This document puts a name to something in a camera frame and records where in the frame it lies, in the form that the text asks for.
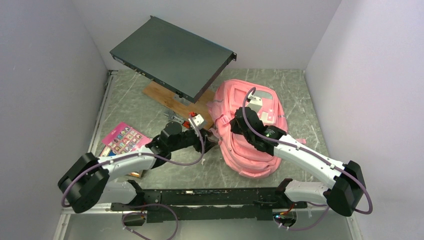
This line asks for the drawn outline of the pink student backpack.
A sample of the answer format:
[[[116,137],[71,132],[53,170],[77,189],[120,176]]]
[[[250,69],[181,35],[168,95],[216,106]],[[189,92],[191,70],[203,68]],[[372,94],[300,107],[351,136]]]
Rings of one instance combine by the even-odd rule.
[[[213,101],[207,106],[215,125],[212,132],[219,139],[225,163],[243,177],[258,179],[274,173],[282,160],[258,151],[243,135],[231,132],[230,121],[251,88],[256,88],[254,96],[262,101],[261,108],[256,110],[259,119],[266,125],[288,131],[287,119],[277,93],[259,84],[240,79],[226,80],[218,87]]]

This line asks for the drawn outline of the pink sticker book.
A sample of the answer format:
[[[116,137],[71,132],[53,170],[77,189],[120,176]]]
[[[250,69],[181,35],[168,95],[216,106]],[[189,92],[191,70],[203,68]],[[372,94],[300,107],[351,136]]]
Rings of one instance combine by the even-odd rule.
[[[151,141],[150,137],[125,122],[120,122],[101,140],[115,154],[136,151]]]

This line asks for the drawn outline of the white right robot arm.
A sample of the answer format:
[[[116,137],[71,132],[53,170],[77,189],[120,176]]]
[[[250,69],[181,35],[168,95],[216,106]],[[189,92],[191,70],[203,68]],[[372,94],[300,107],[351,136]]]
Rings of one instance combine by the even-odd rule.
[[[357,206],[365,196],[368,210],[362,210],[361,214],[372,212],[372,201],[358,163],[352,160],[343,163],[305,146],[286,131],[265,125],[249,107],[239,107],[230,125],[231,132],[243,136],[254,149],[287,160],[318,179],[318,182],[283,180],[275,194],[280,207],[287,208],[294,202],[311,202],[327,205],[339,215],[350,217],[360,212]]]

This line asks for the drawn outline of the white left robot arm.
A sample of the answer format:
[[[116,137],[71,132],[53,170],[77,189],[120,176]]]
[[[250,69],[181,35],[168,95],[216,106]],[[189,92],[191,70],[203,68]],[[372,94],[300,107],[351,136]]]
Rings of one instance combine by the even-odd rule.
[[[131,210],[144,203],[144,193],[134,181],[117,183],[115,179],[136,170],[151,170],[165,163],[189,166],[188,162],[171,159],[172,152],[192,147],[200,153],[195,165],[203,155],[218,143],[210,131],[193,126],[189,130],[168,123],[149,143],[136,151],[114,156],[97,157],[85,153],[60,178],[57,185],[62,192],[61,206],[83,213],[100,203],[125,204]]]

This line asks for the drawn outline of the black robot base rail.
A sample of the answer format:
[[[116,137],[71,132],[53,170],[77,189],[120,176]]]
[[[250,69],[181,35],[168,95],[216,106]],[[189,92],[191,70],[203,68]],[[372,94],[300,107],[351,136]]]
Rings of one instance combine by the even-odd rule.
[[[270,221],[278,211],[305,209],[304,201],[292,202],[277,187],[142,189],[133,203],[113,202],[113,212],[142,212],[147,223],[190,220],[254,219]]]

